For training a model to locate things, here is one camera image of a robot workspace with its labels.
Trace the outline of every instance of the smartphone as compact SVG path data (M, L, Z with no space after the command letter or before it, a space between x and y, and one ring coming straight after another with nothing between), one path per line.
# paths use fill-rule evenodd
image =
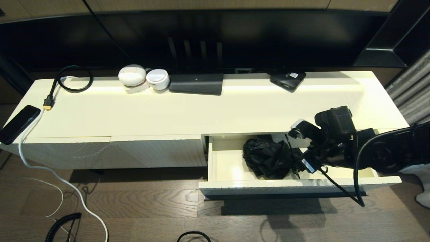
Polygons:
M5 145L11 144L39 114L40 109L31 105L25 106L2 130L0 130L0 142Z

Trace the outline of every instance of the white cable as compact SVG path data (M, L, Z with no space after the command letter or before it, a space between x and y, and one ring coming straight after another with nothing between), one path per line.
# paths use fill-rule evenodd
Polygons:
M20 176L15 176L15 175L12 175L12 174L8 174L8 173L7 173L7 172L5 172L5 171L0 171L0 173L3 173L3 174L5 174L5 175L11 176L11 177L20 177ZM55 187L56 189L58 189L58 190L61 192L61 203L60 203L60 205L58 206L58 208L57 208L57 209L56 209L56 210L55 210L51 215L48 215L48 216L45 216L45 217L50 217L50 216L54 215L54 214L58 211L58 209L60 209L61 205L63 205L63 201L64 201L64 194L63 194L63 191L62 191L59 187L57 187L56 185L51 184L51 183L46 182L46 181L42 181L42 180L36 179L36 178L29 178L29 177L20 177L20 178L22 178L22 179L35 180L35 181L43 182L43 183L45 183L45 184L48 184L48 185L51 185L51 186Z
M60 227L67 233L67 235L69 235L69 231L67 231L62 225L60 225Z
M109 234L108 234L108 228L106 227L106 224L104 223L104 221L97 215L97 214L95 214L95 213L93 213L93 212L91 212L87 207L86 207L86 204L85 204L85 200L83 199L83 196L82 196L82 193L81 193L81 191L77 188L77 187L75 187L73 184L71 184L70 182L68 182L68 181L66 181L66 180L64 180L63 178L61 178L61 177L59 177L58 175L57 175L57 173L53 170L53 169L51 169L51 168L49 168L49 167L44 167L44 166L32 166L32 165L30 165L30 164L28 164L27 163L27 161L25 160L25 158L24 158L24 154L23 154L23 152L22 152L22 143L23 143L23 141L24 141L24 139L27 137L27 135L30 133L30 131L31 131L31 129L32 129L32 127L34 127L38 122L39 122L39 120L42 118L42 116L43 116L43 113L45 112L45 110L44 109L42 109L42 111L41 111L41 113L40 113L40 115L33 121L33 123L32 124L30 124L25 130L24 130L24 132L23 132L23 135L21 136L21 138L20 138L20 140L19 140L19 144L18 144L18 150L19 150L19 155L21 156L21 159L22 159L22 162L24 163L24 165L26 165L28 168L32 168L32 169L41 169L41 170L47 170L47 171L50 171L50 172L52 172L52 174L54 174L60 181L62 181L62 182L64 182L64 183L66 183L67 185L69 185L69 186L71 186L73 189L75 189L77 192L78 192L78 194L79 194L79 196L80 196L80 198L81 198L81 201L82 201L82 206L83 206L83 208L89 213L89 214L91 214L92 216L94 216L94 217L96 217L102 224L103 224L103 227L104 227L104 230L106 231L106 240L105 240L105 242L108 242L108 236L109 236Z

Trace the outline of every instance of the black cloth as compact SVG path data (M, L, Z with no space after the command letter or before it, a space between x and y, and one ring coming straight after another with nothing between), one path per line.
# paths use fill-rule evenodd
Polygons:
M290 170L294 173L298 170L304 171L300 166L301 156L299 148L291 151L284 141L275 143L263 139L250 139L243 145L246 165L258 177L264 175L270 179L283 179Z

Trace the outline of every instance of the white tv stand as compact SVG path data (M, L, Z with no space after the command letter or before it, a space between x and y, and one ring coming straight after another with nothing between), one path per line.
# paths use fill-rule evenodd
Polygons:
M87 80L68 78L66 85L82 87ZM25 105L42 108L52 82L36 80L11 117ZM314 123L316 113L348 105L358 130L372 127L385 132L408 126L370 71L308 73L294 93L272 84L267 74L226 74L221 96L152 89L129 95L117 77L104 77L95 78L82 93L57 87L55 98L52 110L45 112L23 145L29 159L57 169L209 164L208 181L200 183L205 195L250 194L259 189L260 193L337 191L318 173L303 174L300 180L264 180L244 165L241 146L246 139L287 132L299 118ZM17 154L18 140L0 148ZM294 145L306 147L300 142ZM329 175L352 188L350 169L330 168ZM367 189L397 182L401 182L398 177L379 177L372 169L360 171L360 184Z

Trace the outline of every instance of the charging cable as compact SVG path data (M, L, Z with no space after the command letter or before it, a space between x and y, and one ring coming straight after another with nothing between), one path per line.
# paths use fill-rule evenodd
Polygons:
M24 142L25 138L27 137L27 135L31 132L32 128L36 126L36 124L39 122L39 120L42 118L43 113L45 112L45 109L42 109L40 115L33 121L32 124L30 124L23 132L23 135L21 136L19 143L18 143L18 150L19 150L19 155L22 159L22 162L24 163L25 166L27 166L28 168L31 169L41 169L41 170L46 170L46 171L50 171L52 174L54 174L60 181L64 182L65 184L69 185L70 187L72 187L73 189L75 189L77 191L77 193L79 194L79 197L81 198L82 201L82 206L83 208L92 216L94 216L95 218L97 218L103 225L104 230L106 231L106 240L105 242L108 242L108 228L106 227L106 224L104 223L104 221L95 213L91 212L85 204L85 200L82 196L81 191L75 187L73 184L71 184L70 182L64 180L63 178L59 177L59 175L51 168L49 167L43 167L43 166L32 166L30 164L27 163L27 160L24 157L23 151L22 151L22 143Z
M49 182L42 181L42 180L39 180L39 179L36 179L36 178L20 177L20 176L12 175L12 174L9 174L9 173L7 173L7 172L5 172L5 171L0 171L0 174L4 174L4 175L10 176L10 177L19 177L19 178L22 178L22 179L27 179L27 180L33 180L33 181L42 182L42 183L45 183L45 184L47 184L47 185L53 186L53 187L55 187L56 189L58 189L58 191L60 191L60 192L61 192L61 202L60 202L60 205L58 206L58 208L57 208L53 213L51 213L50 215L45 216L45 217L53 216L53 215L54 215L54 214L55 214L55 213L60 209L61 205L63 205L63 201L64 201L64 194L63 194L63 191L62 191L58 186L56 186L56 185L54 185L54 184L51 184L51 183L49 183Z

